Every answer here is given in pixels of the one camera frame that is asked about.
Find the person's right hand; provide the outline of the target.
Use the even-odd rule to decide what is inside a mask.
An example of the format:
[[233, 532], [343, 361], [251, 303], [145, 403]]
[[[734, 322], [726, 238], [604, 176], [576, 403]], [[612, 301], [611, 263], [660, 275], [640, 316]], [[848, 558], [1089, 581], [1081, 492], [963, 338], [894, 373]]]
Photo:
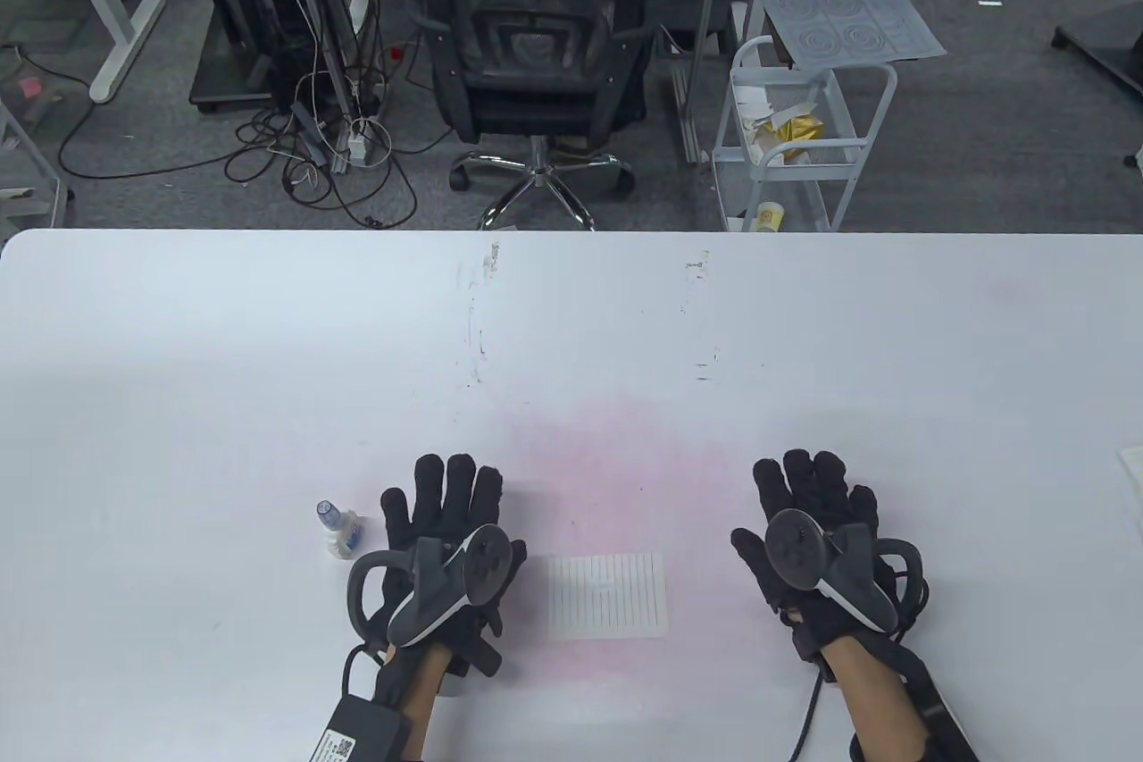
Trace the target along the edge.
[[732, 531], [732, 547], [772, 611], [792, 631], [797, 653], [823, 668], [825, 648], [854, 637], [910, 687], [932, 687], [924, 661], [904, 647], [927, 604], [922, 558], [910, 542], [885, 539], [876, 494], [849, 487], [839, 456], [791, 450], [756, 463], [767, 529]]

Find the person's left hand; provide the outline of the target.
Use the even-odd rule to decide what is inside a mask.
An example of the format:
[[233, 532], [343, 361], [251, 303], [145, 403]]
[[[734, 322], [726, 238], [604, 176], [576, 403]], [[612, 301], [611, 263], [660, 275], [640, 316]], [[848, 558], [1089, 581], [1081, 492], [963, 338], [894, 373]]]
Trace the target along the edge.
[[503, 489], [499, 471], [472, 456], [427, 454], [413, 465], [411, 499], [397, 487], [379, 497], [387, 546], [355, 561], [346, 594], [363, 650], [384, 661], [379, 704], [405, 701], [437, 650], [443, 673], [499, 672], [491, 639], [528, 555], [499, 526]]

